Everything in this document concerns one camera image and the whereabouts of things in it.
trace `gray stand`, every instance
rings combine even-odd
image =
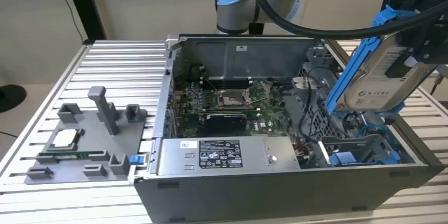
[[[137,104],[116,110],[104,94],[104,87],[92,87],[88,93],[97,112],[81,112],[73,103],[61,106],[61,122],[27,172],[27,184],[128,179],[129,157],[137,154],[147,111]],[[67,146],[56,147],[56,135],[67,129],[76,129],[76,137]]]

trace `green circuit board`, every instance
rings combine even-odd
[[[205,137],[204,118],[213,114],[247,116],[245,130],[220,136],[288,136],[291,118],[279,87],[253,81],[247,89],[203,90],[192,85],[176,94],[180,137]]]

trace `motherboard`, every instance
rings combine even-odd
[[[269,79],[189,83],[175,92],[179,137],[295,135],[281,88]]]

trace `aluminum slotted surface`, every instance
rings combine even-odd
[[[341,41],[351,55],[359,41]],[[140,198],[128,182],[72,184],[23,184],[23,173],[35,163],[28,157],[41,150],[56,126],[56,109],[63,100],[81,103],[92,84],[108,87],[107,97],[117,104],[139,103],[149,111],[144,138],[152,137],[160,79],[164,66],[164,43],[149,41],[100,41],[84,60],[73,66],[75,75],[56,92],[53,101],[29,129],[21,147],[1,176],[0,223],[151,223]],[[401,116],[448,166],[448,111],[419,89],[405,101]],[[141,152],[151,149],[143,141]],[[233,223],[448,223],[448,169],[423,187],[400,191],[372,212],[341,213],[296,218],[240,221]]]

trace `warning label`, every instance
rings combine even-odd
[[[200,141],[199,152],[203,169],[243,167],[240,140]]]

